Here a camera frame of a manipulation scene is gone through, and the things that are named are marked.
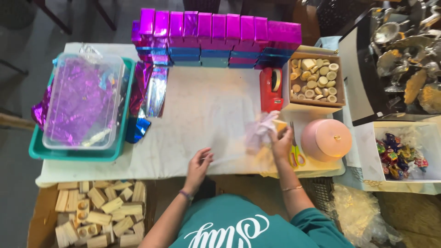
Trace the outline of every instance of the red tape dispenser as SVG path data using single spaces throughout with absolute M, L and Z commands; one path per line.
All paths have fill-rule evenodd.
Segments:
M 260 107 L 262 112 L 280 111 L 282 99 L 282 69 L 265 68 L 260 72 Z

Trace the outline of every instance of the teal plastic tray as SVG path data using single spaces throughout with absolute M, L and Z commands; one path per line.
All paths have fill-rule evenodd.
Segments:
M 136 62 L 129 58 L 122 58 L 127 68 L 130 70 L 127 94 L 124 103 L 121 129 L 112 146 L 106 150 L 51 150 L 43 146 L 43 131 L 35 125 L 34 133 L 29 145 L 29 155 L 35 159 L 55 159 L 70 161 L 89 161 L 89 162 L 111 162 L 116 160 L 123 152 L 124 141 L 127 132 L 127 120 L 129 114 L 130 94 L 132 91 L 133 77 L 135 76 Z M 48 86 L 52 83 L 54 74 L 51 74 Z

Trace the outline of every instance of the pink lid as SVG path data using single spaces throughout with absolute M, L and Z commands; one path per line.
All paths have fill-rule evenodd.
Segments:
M 341 158 L 352 146 L 352 136 L 349 129 L 341 122 L 333 119 L 324 120 L 315 132 L 318 148 L 331 157 Z

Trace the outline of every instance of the round pink container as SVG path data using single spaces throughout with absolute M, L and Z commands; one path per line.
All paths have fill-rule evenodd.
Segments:
M 318 119 L 304 128 L 300 142 L 306 155 L 321 162 L 332 162 L 349 152 L 352 137 L 343 123 L 333 119 Z

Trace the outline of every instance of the hand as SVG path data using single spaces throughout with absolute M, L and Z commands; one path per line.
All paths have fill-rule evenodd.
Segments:
M 183 190 L 194 196 L 199 189 L 207 173 L 207 168 L 213 162 L 213 153 L 207 147 L 196 152 L 196 155 L 188 163 L 187 178 Z
M 288 162 L 289 152 L 292 146 L 292 129 L 285 127 L 278 134 L 270 132 L 271 144 L 273 148 L 274 161 L 277 163 Z

